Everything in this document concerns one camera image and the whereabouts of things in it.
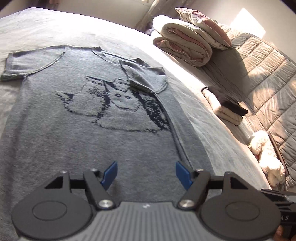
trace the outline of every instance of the cat print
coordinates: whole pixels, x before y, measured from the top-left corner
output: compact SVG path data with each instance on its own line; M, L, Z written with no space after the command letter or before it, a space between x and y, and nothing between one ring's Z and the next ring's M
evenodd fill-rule
M57 91L65 109L91 117L91 122L107 129L157 132L170 130L164 112L154 95L130 86L128 80L113 82L86 76L77 93Z

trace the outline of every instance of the black cloth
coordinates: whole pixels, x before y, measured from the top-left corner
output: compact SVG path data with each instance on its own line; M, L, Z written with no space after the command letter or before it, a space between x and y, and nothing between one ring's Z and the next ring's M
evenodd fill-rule
M209 86L207 88L216 96L217 100L220 102L222 106L230 109L233 113L236 113L241 117L248 113L246 109L239 105L238 101L235 98L226 94L223 90L214 86Z

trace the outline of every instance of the cat face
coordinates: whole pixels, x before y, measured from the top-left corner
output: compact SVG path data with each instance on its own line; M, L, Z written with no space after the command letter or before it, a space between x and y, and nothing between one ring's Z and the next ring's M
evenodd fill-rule
M111 102L122 110L137 111L140 102L129 89L127 80L116 79L113 83L106 82L106 89Z
M103 80L89 79L82 88L82 92L87 92L92 95L101 95L106 90Z

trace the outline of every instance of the gray t-shirt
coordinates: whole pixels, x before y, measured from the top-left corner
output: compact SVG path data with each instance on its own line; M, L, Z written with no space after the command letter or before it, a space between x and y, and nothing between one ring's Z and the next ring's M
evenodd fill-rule
M60 170L118 162L117 201L178 201L175 163L213 169L161 67L101 48L9 54L2 81L23 78L0 141L1 240L13 206Z

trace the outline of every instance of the t-shirt sleeve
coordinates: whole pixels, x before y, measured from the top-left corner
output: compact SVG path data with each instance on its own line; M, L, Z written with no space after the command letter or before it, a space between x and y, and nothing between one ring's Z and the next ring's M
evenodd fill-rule
M56 62L65 53L65 46L10 53L6 59L1 81L23 79Z
M127 61L120 61L128 79L132 85L143 91L159 93L167 85L167 76L162 67L150 67L147 64L136 64Z

